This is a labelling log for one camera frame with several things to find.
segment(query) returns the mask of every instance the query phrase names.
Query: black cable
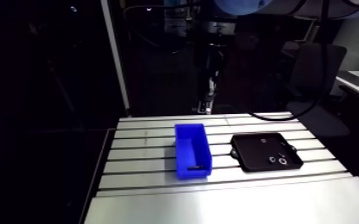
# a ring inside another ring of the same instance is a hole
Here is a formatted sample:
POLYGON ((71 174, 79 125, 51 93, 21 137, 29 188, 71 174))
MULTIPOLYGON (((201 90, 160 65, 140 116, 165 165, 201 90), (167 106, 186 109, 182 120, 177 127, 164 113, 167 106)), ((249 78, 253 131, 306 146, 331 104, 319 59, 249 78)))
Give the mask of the black cable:
POLYGON ((128 22, 127 19, 127 12, 129 10, 133 10, 134 8, 160 8, 163 10, 173 10, 176 8, 187 8, 187 7, 193 7, 193 6, 198 6, 200 5, 200 3, 202 3, 204 0, 201 0, 199 2, 194 2, 194 3, 189 3, 189 4, 182 4, 182 5, 175 5, 175 6, 164 6, 164 5, 134 5, 134 6, 130 6, 130 7, 126 7, 124 8, 122 14, 124 17, 124 20, 128 23, 129 28, 136 34, 138 35, 141 39, 143 39, 144 41, 146 41, 147 43, 149 43, 150 45, 156 46, 156 47, 161 47, 159 44, 154 43, 153 41, 147 39, 145 36, 142 35, 141 32, 137 31, 133 26, 131 26, 128 22))
POLYGON ((252 117, 256 117, 261 120, 266 120, 269 122, 285 122, 287 120, 293 120, 302 117, 303 115, 310 112, 314 107, 319 105, 321 100, 326 96, 326 84, 327 84, 327 76, 328 76, 328 54, 327 54, 327 43, 325 43, 325 35, 327 30, 327 20, 329 17, 329 7, 330 7, 330 0, 323 0, 323 6, 321 8, 321 34, 323 35, 323 39, 321 40, 321 59, 323 62, 323 75, 321 77, 321 86, 320 86, 320 94, 319 96, 313 101, 313 103, 304 111, 297 115, 293 115, 290 117, 280 118, 280 119, 273 119, 269 117, 262 117, 253 112, 248 112, 252 117))

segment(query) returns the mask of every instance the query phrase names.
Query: black tray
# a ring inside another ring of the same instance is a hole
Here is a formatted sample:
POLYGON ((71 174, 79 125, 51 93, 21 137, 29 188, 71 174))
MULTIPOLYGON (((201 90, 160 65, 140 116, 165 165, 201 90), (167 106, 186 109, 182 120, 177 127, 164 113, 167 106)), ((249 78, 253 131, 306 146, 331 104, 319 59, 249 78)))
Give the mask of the black tray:
POLYGON ((234 135, 231 145, 235 151, 231 155, 247 172, 298 169, 304 163, 279 133, 234 135), (270 162, 269 157, 274 157, 276 161, 270 162), (285 159, 287 164, 284 160, 281 164, 280 158, 285 159))

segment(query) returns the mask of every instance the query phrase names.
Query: black chair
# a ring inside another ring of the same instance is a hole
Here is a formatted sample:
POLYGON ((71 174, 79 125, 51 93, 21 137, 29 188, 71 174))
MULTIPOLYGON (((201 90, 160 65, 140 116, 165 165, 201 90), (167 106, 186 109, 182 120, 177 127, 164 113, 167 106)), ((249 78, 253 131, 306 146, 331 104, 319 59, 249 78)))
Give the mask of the black chair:
MULTIPOLYGON (((346 54, 342 46, 328 45, 328 73, 325 91, 329 94, 341 62, 346 54)), ((302 45, 296 56, 289 81, 283 85, 288 93, 286 110, 299 114, 306 110, 320 94, 323 75, 321 46, 318 43, 302 45)), ((349 135, 348 127, 334 114, 318 105, 299 120, 318 138, 349 135)))

